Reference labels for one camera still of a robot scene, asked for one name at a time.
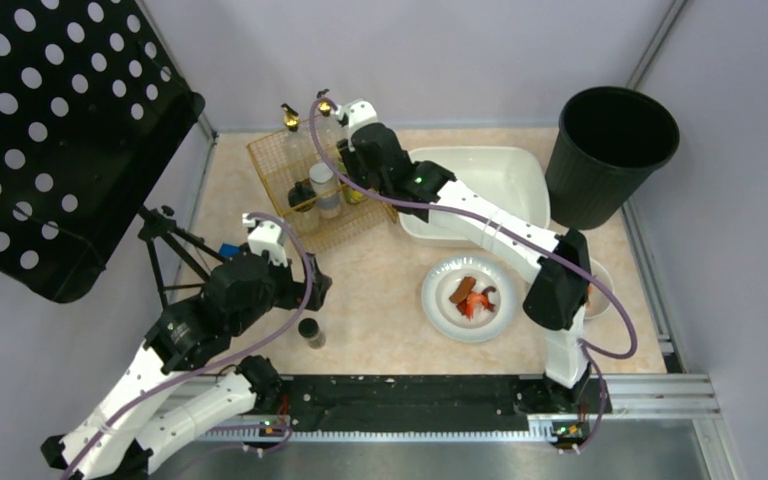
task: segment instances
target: white rectangular dish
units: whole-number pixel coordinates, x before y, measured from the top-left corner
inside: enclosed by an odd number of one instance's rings
[[[427,147],[408,152],[411,160],[430,160],[454,172],[475,193],[541,228],[549,226],[549,192],[537,158],[515,147]],[[399,214],[411,239],[435,247],[470,247],[448,230]]]

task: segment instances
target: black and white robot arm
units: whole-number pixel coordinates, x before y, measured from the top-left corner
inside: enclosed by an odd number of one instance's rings
[[[402,150],[395,133],[378,122],[369,102],[357,100],[339,106],[334,117],[346,134],[338,150],[349,177],[360,186],[396,200],[453,207],[488,219],[482,223],[452,212],[396,206],[402,213],[466,237],[512,266],[531,285],[523,309],[544,329],[546,376],[566,389],[586,381],[589,368],[579,338],[583,333],[587,282],[499,233],[490,222],[504,225],[589,271],[584,236],[574,230],[558,235],[531,225],[482,198],[445,168],[428,161],[414,162]]]
[[[170,220],[153,213],[153,217],[145,217],[145,228],[151,227],[151,222],[155,222],[154,226],[166,222],[166,231],[174,227],[174,222],[170,226]],[[271,308],[298,307],[304,286],[292,279],[284,250],[286,234],[272,222],[255,221],[245,215],[243,226],[249,235],[242,251],[210,272],[198,295],[164,308],[124,375],[92,414],[71,432],[43,443],[43,456],[50,466],[65,469],[71,465],[101,430],[104,435],[76,465],[70,478],[114,480],[151,474],[209,429],[278,395],[278,372],[269,360],[249,356],[214,388],[186,404],[157,414],[174,392],[173,386],[146,398],[109,426],[111,417],[137,397],[205,366],[227,350],[232,336],[242,334]],[[319,271],[313,255],[309,260],[314,271],[314,292],[306,308],[318,310],[331,279]]]

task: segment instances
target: black trash can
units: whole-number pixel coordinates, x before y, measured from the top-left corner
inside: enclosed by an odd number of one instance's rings
[[[670,112],[642,93],[596,87],[572,97],[546,170],[552,218],[587,230],[605,223],[678,148]]]

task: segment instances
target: bowl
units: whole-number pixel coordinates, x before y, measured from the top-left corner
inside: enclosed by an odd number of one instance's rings
[[[494,311],[477,308],[473,318],[462,315],[449,297],[464,277],[476,279],[473,292],[495,287],[487,297]],[[508,272],[484,257],[459,255],[442,260],[422,282],[422,308],[437,330],[449,338],[467,343],[486,342],[501,334],[519,305],[517,291]]]
[[[592,258],[590,259],[590,273],[596,277],[596,280],[604,283],[611,293],[616,293],[614,290],[614,279],[611,278],[611,274],[608,273],[608,270],[601,263]],[[589,305],[584,309],[585,320],[593,320],[594,318],[601,317],[611,307],[611,302],[608,300],[608,297],[596,287],[593,288],[593,292],[590,294],[588,300]]]
[[[475,193],[540,228],[549,226],[549,191],[543,169],[527,150],[515,147],[431,147],[409,152],[411,160],[430,160],[451,170]],[[434,247],[472,247],[466,238],[399,214],[411,240]]]

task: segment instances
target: spice rack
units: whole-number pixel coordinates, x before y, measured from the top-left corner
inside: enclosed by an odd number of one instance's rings
[[[340,129],[327,126],[326,122],[334,122],[333,119],[317,115],[314,121],[328,157],[336,161],[339,158],[336,144],[341,138]],[[295,158],[287,153],[290,141],[295,142],[297,148]],[[350,189],[343,184],[301,204],[290,205],[287,193],[296,182],[309,183],[308,170],[321,160],[310,138],[308,120],[301,121],[296,132],[285,128],[249,143],[246,148],[275,211],[293,227],[305,249],[310,252],[324,252],[388,219],[396,221],[396,211],[377,200],[366,198],[357,204],[348,203],[344,192]],[[319,216],[313,221],[309,213],[305,214],[311,207],[318,214],[315,206],[317,199],[335,192],[341,204],[340,214],[335,218]]]

